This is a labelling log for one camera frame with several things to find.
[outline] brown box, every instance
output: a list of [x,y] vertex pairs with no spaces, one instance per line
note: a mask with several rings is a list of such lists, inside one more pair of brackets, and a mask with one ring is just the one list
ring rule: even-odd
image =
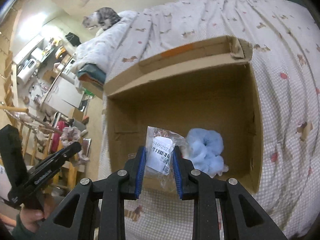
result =
[[221,155],[229,171],[217,178],[236,178],[257,192],[263,134],[251,57],[251,44],[223,36],[140,61],[106,83],[112,171],[145,145],[148,126],[184,137],[191,128],[204,128],[223,138]]

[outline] hand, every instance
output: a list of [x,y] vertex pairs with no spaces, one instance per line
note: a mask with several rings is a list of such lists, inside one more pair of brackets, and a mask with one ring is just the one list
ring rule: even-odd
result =
[[37,221],[47,219],[56,206],[53,197],[47,194],[44,196],[44,211],[23,207],[20,211],[21,222],[27,230],[35,233],[39,229]]

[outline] clear plastic package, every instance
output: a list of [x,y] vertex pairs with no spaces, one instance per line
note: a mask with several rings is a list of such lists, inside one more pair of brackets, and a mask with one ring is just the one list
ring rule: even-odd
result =
[[172,190],[175,189],[175,183],[171,160],[175,146],[179,146],[183,151],[188,144],[184,137],[175,132],[148,126],[145,177],[157,178],[162,188]]

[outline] white label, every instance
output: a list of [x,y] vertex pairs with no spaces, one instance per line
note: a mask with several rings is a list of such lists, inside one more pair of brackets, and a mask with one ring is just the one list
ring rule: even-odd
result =
[[146,165],[164,175],[168,175],[170,171],[172,140],[157,136],[152,140],[152,148],[148,155]]

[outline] bright light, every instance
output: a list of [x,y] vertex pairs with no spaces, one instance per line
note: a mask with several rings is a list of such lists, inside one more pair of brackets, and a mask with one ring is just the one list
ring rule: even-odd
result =
[[40,31],[43,22],[47,16],[44,13],[38,13],[27,19],[21,26],[19,36],[23,39],[31,39]]

